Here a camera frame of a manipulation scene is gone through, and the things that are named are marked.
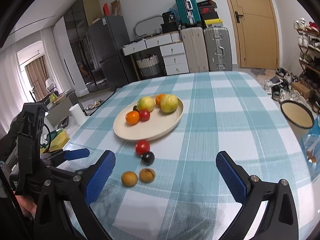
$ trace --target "checkered tablecloth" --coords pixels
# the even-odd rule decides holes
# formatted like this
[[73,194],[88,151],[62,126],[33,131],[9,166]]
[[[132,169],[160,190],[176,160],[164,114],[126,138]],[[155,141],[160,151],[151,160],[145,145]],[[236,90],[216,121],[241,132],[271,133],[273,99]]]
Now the checkered tablecloth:
[[[124,187],[122,173],[139,174],[145,166],[135,154],[135,144],[116,137],[113,122],[128,104],[160,93],[183,101],[183,117],[172,132],[151,142],[156,160],[150,168],[156,179]],[[88,158],[61,167],[70,171],[88,167],[104,150],[116,155],[110,178],[91,204],[113,239],[218,239],[241,207],[216,168],[221,150],[249,175],[289,181],[300,239],[314,217],[310,174],[299,143],[273,100],[246,73],[184,74],[131,83],[106,101],[65,149],[84,147],[90,150]],[[265,203],[247,239],[254,235],[264,208]],[[71,220],[79,228],[73,215]]]

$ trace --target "refrigerator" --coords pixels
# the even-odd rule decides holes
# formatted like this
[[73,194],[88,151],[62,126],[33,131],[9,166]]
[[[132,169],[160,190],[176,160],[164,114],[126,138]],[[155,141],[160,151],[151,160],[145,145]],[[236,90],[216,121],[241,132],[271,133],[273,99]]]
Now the refrigerator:
[[130,57],[122,47],[130,38],[122,16],[105,16],[92,24],[87,32],[95,68],[101,67],[111,90],[137,81]]

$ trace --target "metal screw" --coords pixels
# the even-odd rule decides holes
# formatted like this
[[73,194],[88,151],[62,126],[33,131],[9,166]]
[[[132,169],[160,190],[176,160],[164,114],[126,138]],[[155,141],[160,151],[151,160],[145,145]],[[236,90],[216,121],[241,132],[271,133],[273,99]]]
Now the metal screw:
[[287,186],[288,182],[285,179],[281,179],[281,184],[284,185],[284,186]]
[[47,179],[45,182],[44,182],[44,185],[45,186],[49,186],[51,184],[51,180]]
[[80,175],[76,175],[76,176],[73,177],[73,181],[77,182],[79,180],[81,180],[81,176]]
[[254,182],[259,181],[259,177],[258,177],[257,175],[252,175],[250,178],[251,178],[251,180],[254,181]]

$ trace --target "person's hand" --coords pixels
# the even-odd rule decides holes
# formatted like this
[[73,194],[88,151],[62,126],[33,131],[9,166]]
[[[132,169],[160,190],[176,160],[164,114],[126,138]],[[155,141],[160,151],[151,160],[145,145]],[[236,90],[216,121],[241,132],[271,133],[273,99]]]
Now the person's hand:
[[30,196],[16,196],[16,199],[25,217],[27,217],[30,213],[33,216],[36,214],[37,205]]

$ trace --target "orange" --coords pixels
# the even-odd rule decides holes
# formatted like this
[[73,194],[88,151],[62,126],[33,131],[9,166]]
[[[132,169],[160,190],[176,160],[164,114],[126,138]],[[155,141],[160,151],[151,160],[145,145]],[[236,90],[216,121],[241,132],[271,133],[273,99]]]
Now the orange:
[[139,116],[139,112],[137,111],[131,111],[127,113],[127,115],[125,116],[125,120],[129,125],[137,124],[139,122],[139,119],[140,119],[140,116]]
[[160,94],[156,97],[156,104],[160,106],[161,99],[165,96],[165,94]]

